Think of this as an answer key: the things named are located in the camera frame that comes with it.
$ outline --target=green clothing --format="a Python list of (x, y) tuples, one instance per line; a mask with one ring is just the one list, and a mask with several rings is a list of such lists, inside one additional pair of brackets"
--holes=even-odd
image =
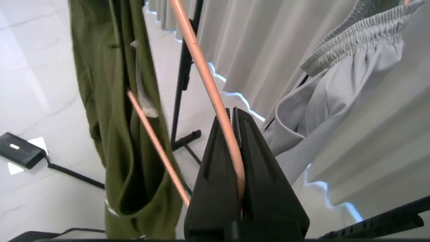
[[(158, 118), (148, 118), (174, 161), (139, 0), (71, 0), (71, 33), (79, 92), (89, 131), (106, 168), (110, 239), (174, 239), (182, 201), (126, 95), (142, 84)], [(138, 48), (130, 43), (138, 40)]]

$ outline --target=olive green garment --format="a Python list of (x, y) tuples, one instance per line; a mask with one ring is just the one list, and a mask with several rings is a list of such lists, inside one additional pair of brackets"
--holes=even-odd
[[(151, 126), (174, 161), (141, 2), (71, 0), (69, 5), (79, 92), (114, 210), (106, 208), (107, 236), (174, 239), (182, 201), (126, 95), (128, 88), (137, 94), (137, 54), (143, 87), (159, 113), (150, 118)], [(134, 40), (137, 49), (130, 46)]]

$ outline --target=black metal stand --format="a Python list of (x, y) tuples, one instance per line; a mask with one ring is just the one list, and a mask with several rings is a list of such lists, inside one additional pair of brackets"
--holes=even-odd
[[(194, 32), (197, 34), (199, 28), (200, 16), (202, 14), (203, 0), (197, 0), (196, 9), (194, 10), (194, 17), (190, 20)], [(191, 65), (193, 60), (189, 53), (185, 40), (182, 40), (181, 60), (179, 62), (179, 73), (177, 77), (176, 97), (175, 97), (175, 110), (173, 111), (173, 123), (172, 123), (172, 134), (171, 134), (171, 146), (175, 151), (181, 147), (185, 147), (191, 156), (196, 160), (198, 164), (201, 163), (200, 159), (188, 146), (188, 143), (198, 139), (202, 135), (202, 131), (196, 130), (191, 134), (176, 140), (177, 123), (179, 119), (179, 110), (181, 108), (182, 92), (186, 91), (189, 83), (189, 72), (191, 71)]]

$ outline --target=green fabric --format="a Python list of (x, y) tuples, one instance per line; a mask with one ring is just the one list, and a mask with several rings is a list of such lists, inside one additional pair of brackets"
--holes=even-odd
[[(110, 239), (174, 239), (182, 201), (126, 96), (137, 95), (136, 52), (142, 84), (159, 111), (150, 118), (174, 161), (139, 0), (71, 0), (71, 32), (79, 92), (89, 131), (106, 169)], [(138, 40), (137, 49), (130, 43)]]

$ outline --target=orange tube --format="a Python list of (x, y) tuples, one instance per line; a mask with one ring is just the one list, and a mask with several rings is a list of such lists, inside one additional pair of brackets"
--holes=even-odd
[(166, 170), (170, 175), (170, 178), (172, 179), (173, 183), (175, 184), (177, 191), (181, 195), (182, 200), (185, 203), (185, 205), (188, 207), (189, 198), (188, 198), (187, 192), (183, 188), (181, 180), (177, 176), (174, 168), (172, 167), (172, 164), (170, 164), (169, 158), (167, 158), (167, 155), (166, 155), (166, 152), (164, 152), (163, 146), (161, 145), (160, 141), (158, 140), (158, 138), (157, 138), (153, 128), (151, 127), (151, 124), (149, 123), (148, 119), (146, 118), (143, 110), (140, 108), (139, 103), (138, 103), (136, 97), (134, 96), (134, 94), (130, 90), (128, 90), (127, 95), (128, 95), (128, 98), (130, 98), (130, 101), (132, 102), (132, 105), (133, 105), (134, 109), (136, 110), (140, 120), (142, 121), (143, 126), (145, 127), (146, 131), (148, 132), (148, 135), (149, 135), (150, 139), (152, 140), (152, 142), (155, 146), (155, 149), (157, 150), (158, 154), (160, 155), (160, 158), (163, 161), (164, 166), (166, 167)]
[(188, 49), (193, 57), (194, 63), (199, 71), (200, 77), (203, 80), (206, 91), (208, 92), (210, 101), (214, 106), (216, 116), (221, 125), (222, 133), (226, 138), (228, 151), (233, 162), (234, 170), (237, 176), (237, 188), (239, 199), (241, 200), (245, 193), (245, 170), (243, 168), (243, 161), (241, 151), (237, 144), (236, 137), (234, 136), (233, 128), (230, 124), (230, 119), (226, 113), (224, 104), (221, 100), (221, 95), (216, 88), (212, 74), (208, 68), (208, 64), (204, 58), (203, 52), (197, 41), (196, 33), (188, 20), (187, 14), (182, 6), (180, 0), (171, 0), (171, 6), (175, 13), (176, 20), (182, 30), (183, 37), (187, 43)]

